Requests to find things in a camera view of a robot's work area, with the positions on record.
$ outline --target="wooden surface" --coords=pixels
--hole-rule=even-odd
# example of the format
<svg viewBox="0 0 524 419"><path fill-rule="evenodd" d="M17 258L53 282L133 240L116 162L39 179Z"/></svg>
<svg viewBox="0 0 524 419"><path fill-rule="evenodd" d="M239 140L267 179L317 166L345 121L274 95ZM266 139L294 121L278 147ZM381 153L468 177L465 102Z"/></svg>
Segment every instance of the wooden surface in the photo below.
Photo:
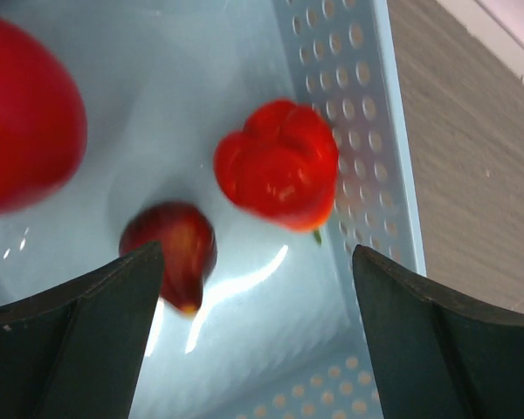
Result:
<svg viewBox="0 0 524 419"><path fill-rule="evenodd" d="M524 86L433 0L390 0L428 276L524 313Z"/></svg>

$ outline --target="red bell pepper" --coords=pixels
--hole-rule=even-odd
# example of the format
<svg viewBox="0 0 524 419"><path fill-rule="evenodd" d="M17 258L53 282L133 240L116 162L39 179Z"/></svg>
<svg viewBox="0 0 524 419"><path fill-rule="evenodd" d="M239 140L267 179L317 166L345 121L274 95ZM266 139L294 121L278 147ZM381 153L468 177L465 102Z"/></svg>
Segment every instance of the red bell pepper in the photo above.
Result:
<svg viewBox="0 0 524 419"><path fill-rule="evenodd" d="M306 232L330 216L338 158L327 123L310 106L279 99L220 141L214 170L219 187L239 208Z"/></svg>

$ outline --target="green pepper stem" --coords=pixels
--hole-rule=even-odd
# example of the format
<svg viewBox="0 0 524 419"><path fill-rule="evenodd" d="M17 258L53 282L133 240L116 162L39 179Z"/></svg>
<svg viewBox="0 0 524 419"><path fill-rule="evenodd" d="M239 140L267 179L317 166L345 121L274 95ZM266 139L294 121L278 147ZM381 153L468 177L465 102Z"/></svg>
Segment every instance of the green pepper stem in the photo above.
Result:
<svg viewBox="0 0 524 419"><path fill-rule="evenodd" d="M316 240L316 243L319 246L322 246L322 235L319 229L313 230L313 237L314 237L314 240Z"/></svg>

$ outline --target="white edge strip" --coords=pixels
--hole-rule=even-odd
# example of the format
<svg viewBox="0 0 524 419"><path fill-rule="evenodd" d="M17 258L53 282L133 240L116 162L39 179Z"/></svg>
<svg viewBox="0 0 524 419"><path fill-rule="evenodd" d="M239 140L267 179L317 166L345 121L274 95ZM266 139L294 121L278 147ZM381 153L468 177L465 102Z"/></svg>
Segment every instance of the white edge strip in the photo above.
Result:
<svg viewBox="0 0 524 419"><path fill-rule="evenodd" d="M410 218L411 245L415 258L416 273L425 276L425 254L423 239L421 237L419 213L417 210L416 187L411 169L410 145L408 143L405 119L403 117L402 93L400 91L400 82L396 69L394 43L392 41L392 30L390 28L390 18L386 0L373 0L373 9L376 20L376 35L378 36L378 43L381 50L388 107L394 137L396 138L398 162L402 167L402 180Z"/></svg>
<svg viewBox="0 0 524 419"><path fill-rule="evenodd" d="M524 48L481 5L475 0L438 2L524 84Z"/></svg>

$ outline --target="large red object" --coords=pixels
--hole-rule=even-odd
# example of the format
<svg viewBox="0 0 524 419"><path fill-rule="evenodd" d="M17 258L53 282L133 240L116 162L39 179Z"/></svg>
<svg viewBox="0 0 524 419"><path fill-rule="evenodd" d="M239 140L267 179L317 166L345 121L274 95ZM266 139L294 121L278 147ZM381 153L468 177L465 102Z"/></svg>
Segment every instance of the large red object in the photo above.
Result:
<svg viewBox="0 0 524 419"><path fill-rule="evenodd" d="M217 261L210 222L191 203L157 204L130 221L122 233L119 253L124 256L151 241L161 242L165 261L161 296L181 313L195 314Z"/></svg>
<svg viewBox="0 0 524 419"><path fill-rule="evenodd" d="M63 66L0 19L0 214L62 187L86 151L86 112Z"/></svg>
<svg viewBox="0 0 524 419"><path fill-rule="evenodd" d="M317 230L334 206L338 148L310 107L280 99L217 146L214 170L238 207L293 231Z"/></svg>

